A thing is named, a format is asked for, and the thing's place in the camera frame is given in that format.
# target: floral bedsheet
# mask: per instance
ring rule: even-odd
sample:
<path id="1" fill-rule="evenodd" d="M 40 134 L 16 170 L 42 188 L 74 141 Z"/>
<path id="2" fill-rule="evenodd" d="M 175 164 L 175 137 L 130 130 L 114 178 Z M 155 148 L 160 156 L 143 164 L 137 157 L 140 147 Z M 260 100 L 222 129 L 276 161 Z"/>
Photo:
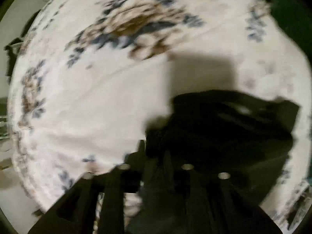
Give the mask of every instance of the floral bedsheet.
<path id="1" fill-rule="evenodd" d="M 82 173 L 122 163 L 146 124 L 171 113 L 175 95 L 224 89 L 287 98 L 301 107 L 296 143 L 261 205 L 281 226 L 307 186 L 310 79 L 305 55 L 264 0 L 50 0 L 12 77 L 14 167 L 48 210 Z"/>

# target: white fabric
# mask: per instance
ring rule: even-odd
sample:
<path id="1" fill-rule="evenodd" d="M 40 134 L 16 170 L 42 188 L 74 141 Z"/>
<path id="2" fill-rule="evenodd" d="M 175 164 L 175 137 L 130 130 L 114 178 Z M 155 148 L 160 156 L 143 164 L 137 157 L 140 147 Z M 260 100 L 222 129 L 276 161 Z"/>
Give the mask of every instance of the white fabric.
<path id="1" fill-rule="evenodd" d="M 262 204 L 269 215 L 285 216 L 310 162 L 311 81 L 307 58 L 268 5 L 127 0 L 115 8 L 124 0 L 111 1 L 51 0 L 26 37 L 8 110 L 13 163 L 29 194 L 48 210 L 82 173 L 105 173 L 122 163 L 144 139 L 146 124 L 171 113 L 173 96 L 239 90 L 300 105 L 287 182 L 278 180 Z M 131 34 L 160 21 L 173 26 L 145 31 L 121 48 Z M 97 50 L 105 36 L 111 40 Z"/>

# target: silver bolt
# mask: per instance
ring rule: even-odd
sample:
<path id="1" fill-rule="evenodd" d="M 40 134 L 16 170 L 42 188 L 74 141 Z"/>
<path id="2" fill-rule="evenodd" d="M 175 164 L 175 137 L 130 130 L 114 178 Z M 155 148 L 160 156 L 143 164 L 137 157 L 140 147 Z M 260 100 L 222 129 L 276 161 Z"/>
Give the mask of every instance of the silver bolt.
<path id="1" fill-rule="evenodd" d="M 121 164 L 121 165 L 118 165 L 118 169 L 123 170 L 123 171 L 126 171 L 126 170 L 129 170 L 129 169 L 130 169 L 130 165 L 129 165 L 129 164 L 126 164 L 126 163 L 123 163 L 123 164 Z"/>
<path id="2" fill-rule="evenodd" d="M 218 174 L 219 179 L 228 179 L 230 177 L 231 177 L 231 175 L 229 173 L 219 173 Z"/>
<path id="3" fill-rule="evenodd" d="M 85 174 L 83 174 L 82 178 L 83 179 L 92 179 L 93 176 L 94 176 L 93 173 L 85 173 Z"/>
<path id="4" fill-rule="evenodd" d="M 185 171 L 190 171 L 190 170 L 194 169 L 194 166 L 190 163 L 186 163 L 186 164 L 182 165 L 181 168 Z"/>

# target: floor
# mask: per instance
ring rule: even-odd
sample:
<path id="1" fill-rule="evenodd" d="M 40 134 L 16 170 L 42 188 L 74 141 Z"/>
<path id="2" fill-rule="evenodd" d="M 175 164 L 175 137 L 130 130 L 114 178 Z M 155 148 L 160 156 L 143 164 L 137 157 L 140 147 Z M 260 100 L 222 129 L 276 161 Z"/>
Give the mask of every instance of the floor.
<path id="1" fill-rule="evenodd" d="M 7 97 L 9 91 L 5 76 L 7 55 L 3 47 L 20 35 L 28 19 L 46 2 L 48 0 L 15 0 L 0 22 L 0 98 Z M 10 140 L 0 141 L 0 166 L 10 165 L 11 148 Z M 19 234 L 28 233 L 37 221 L 32 213 L 38 207 L 26 196 L 13 167 L 0 168 L 0 208 Z"/>

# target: black object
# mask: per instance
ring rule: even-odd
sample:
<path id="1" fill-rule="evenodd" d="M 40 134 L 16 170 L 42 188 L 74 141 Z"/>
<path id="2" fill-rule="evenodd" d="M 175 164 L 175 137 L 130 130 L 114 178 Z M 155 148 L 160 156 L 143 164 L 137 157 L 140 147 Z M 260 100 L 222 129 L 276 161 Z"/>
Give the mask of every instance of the black object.
<path id="1" fill-rule="evenodd" d="M 126 233 L 281 233 L 243 193 L 280 174 L 298 106 L 213 90 L 177 96 L 173 107 L 166 126 L 147 130 L 146 146 L 141 142 L 138 152 L 110 173 L 81 178 L 29 234 L 92 233 L 100 192 L 105 196 L 98 234 L 124 233 L 124 193 L 139 190 L 145 203 Z M 272 178 L 263 175 L 266 170 Z M 153 214 L 160 197 L 176 200 L 176 209 L 165 212 L 163 203 L 160 214 Z M 160 220 L 163 216 L 173 220 Z M 151 228 L 153 221 L 158 224 Z"/>

